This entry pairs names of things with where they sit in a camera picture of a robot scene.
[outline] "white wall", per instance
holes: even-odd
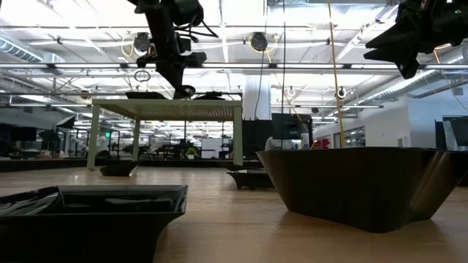
[[[468,108],[468,96],[457,96]],[[445,116],[463,116],[468,112],[458,103],[452,91],[443,91],[423,99],[408,99],[413,147],[435,148],[435,121]]]
[[[20,107],[0,109],[0,123],[40,129],[52,129],[67,116],[69,115],[60,112],[48,112],[41,107],[33,107],[33,113],[25,113]]]
[[[397,147],[399,139],[403,146],[411,146],[410,119],[407,98],[401,97],[397,102],[384,103],[383,109],[366,109],[359,113],[357,119],[344,119],[344,130],[364,126],[366,129],[366,146]],[[339,133],[338,124],[326,125],[314,129],[314,138]]]

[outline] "white metal frame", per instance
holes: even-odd
[[[230,119],[220,118],[219,120],[206,121],[233,121],[233,163],[242,165],[242,102],[241,101],[218,101],[218,100],[163,100],[163,99],[93,99],[93,115],[91,120],[91,133],[89,137],[88,162],[89,170],[95,169],[96,151],[97,151],[97,133],[99,131],[99,112],[101,108],[113,111],[128,118],[135,119],[135,135],[133,139],[132,160],[138,160],[138,141],[140,140],[140,122],[141,121],[179,121],[185,118],[185,121],[191,120],[189,116],[180,115],[178,119],[161,119],[158,115],[152,118],[142,119],[141,116],[128,112],[119,107],[124,105],[139,106],[210,106],[210,107],[231,107],[233,116]]]

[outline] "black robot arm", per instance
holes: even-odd
[[[135,13],[145,14],[152,37],[150,41],[154,45],[148,46],[147,53],[137,59],[138,67],[156,64],[156,70],[174,87],[174,99],[191,97],[195,88],[182,85],[184,69],[187,66],[201,66],[206,60],[206,54],[181,54],[192,50],[191,40],[197,42],[197,38],[192,36],[192,27],[203,23],[202,6],[198,0],[128,1],[136,5]],[[179,34],[179,30],[188,31],[189,35]]]
[[[468,37],[468,1],[407,0],[399,5],[396,24],[366,44],[364,58],[393,62],[405,79],[415,76],[419,53],[457,46]]]

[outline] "person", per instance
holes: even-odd
[[[273,137],[269,137],[266,140],[265,150],[278,150],[281,149],[281,140],[274,140]],[[294,143],[292,140],[283,140],[283,150],[294,149]]]

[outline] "wooden tabletop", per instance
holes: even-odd
[[[2,173],[0,195],[52,185],[187,184],[187,212],[162,233],[159,263],[468,262],[468,188],[457,188],[430,221],[372,234],[290,213],[274,190],[238,191],[226,172],[141,167],[131,178],[84,168]]]

